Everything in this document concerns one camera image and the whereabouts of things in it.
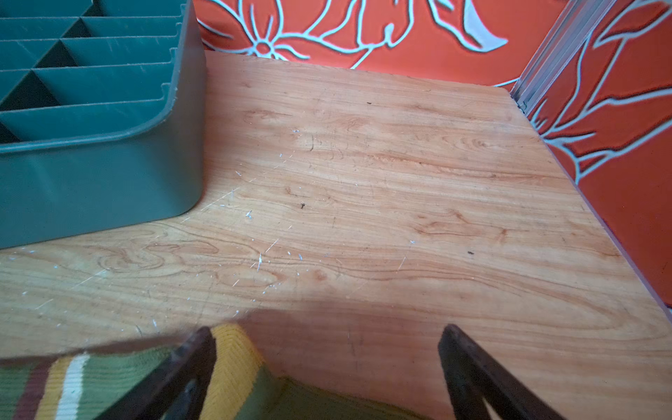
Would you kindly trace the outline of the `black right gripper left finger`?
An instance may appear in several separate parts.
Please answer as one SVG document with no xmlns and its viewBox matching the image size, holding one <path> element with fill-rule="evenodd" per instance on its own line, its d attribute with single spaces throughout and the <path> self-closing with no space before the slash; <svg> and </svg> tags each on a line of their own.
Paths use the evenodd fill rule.
<svg viewBox="0 0 672 420">
<path fill-rule="evenodd" d="M 215 362 L 215 338 L 201 327 L 98 418 L 198 419 Z"/>
</svg>

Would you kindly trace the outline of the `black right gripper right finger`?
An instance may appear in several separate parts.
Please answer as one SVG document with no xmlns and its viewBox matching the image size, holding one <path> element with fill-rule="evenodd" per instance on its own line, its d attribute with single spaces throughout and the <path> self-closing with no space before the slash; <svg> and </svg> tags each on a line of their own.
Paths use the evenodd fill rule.
<svg viewBox="0 0 672 420">
<path fill-rule="evenodd" d="M 457 419 L 561 419 L 562 416 L 515 378 L 457 325 L 439 341 L 444 380 Z"/>
</svg>

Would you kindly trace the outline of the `green striped sock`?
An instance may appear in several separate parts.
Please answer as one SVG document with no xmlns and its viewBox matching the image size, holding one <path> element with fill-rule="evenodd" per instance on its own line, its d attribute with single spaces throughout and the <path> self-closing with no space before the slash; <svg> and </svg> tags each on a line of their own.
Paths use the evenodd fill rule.
<svg viewBox="0 0 672 420">
<path fill-rule="evenodd" d="M 215 365 L 202 419 L 416 419 L 384 402 L 340 395 L 274 376 L 236 324 L 211 329 Z M 94 419 L 125 397 L 177 349 L 91 349 L 1 362 L 3 419 Z"/>
</svg>

